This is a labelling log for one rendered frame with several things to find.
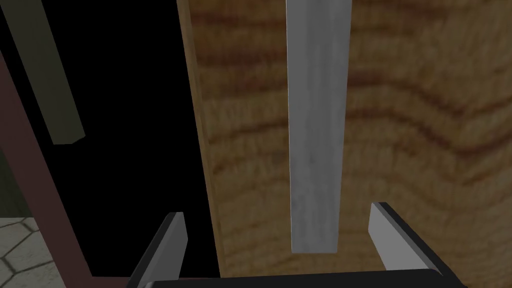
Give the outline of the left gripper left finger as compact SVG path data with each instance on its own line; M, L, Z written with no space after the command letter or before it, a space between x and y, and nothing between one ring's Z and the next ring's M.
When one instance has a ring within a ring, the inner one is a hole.
M177 280L187 243L183 212L169 213L129 277L127 288L156 288L157 282Z

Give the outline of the wooden cupboard door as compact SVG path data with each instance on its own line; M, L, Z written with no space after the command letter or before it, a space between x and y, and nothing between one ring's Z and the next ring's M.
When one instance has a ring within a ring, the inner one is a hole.
M352 0L335 254L291 252L286 0L176 0L222 278L376 271L387 202L512 288L512 0Z

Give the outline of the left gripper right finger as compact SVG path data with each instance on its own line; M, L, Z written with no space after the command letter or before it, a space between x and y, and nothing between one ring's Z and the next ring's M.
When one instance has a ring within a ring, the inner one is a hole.
M368 233L386 270L432 269L443 273L438 256L386 202L371 204Z

